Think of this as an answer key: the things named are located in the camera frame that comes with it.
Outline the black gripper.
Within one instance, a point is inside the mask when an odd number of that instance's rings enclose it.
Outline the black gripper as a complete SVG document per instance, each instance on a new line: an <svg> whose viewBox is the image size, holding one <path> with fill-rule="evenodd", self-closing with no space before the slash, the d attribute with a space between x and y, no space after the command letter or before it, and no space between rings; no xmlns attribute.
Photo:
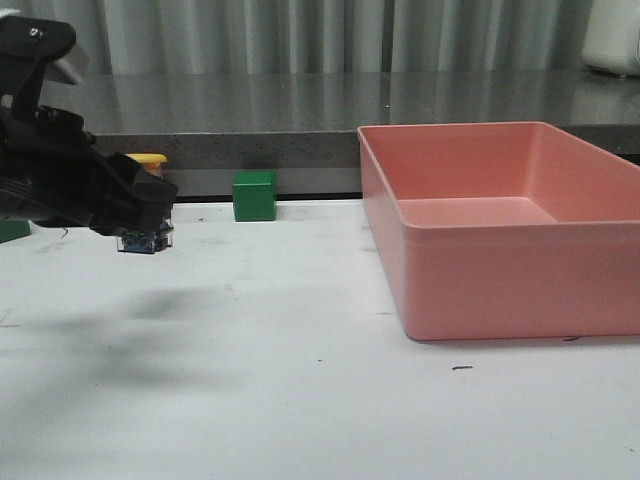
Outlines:
<svg viewBox="0 0 640 480"><path fill-rule="evenodd" d="M77 69L64 62L75 45L68 23L1 17L1 216L47 227L89 225L108 236L157 232L177 186L127 155L107 154L92 211L98 163L84 121L40 103L45 80L77 82Z"/></svg>

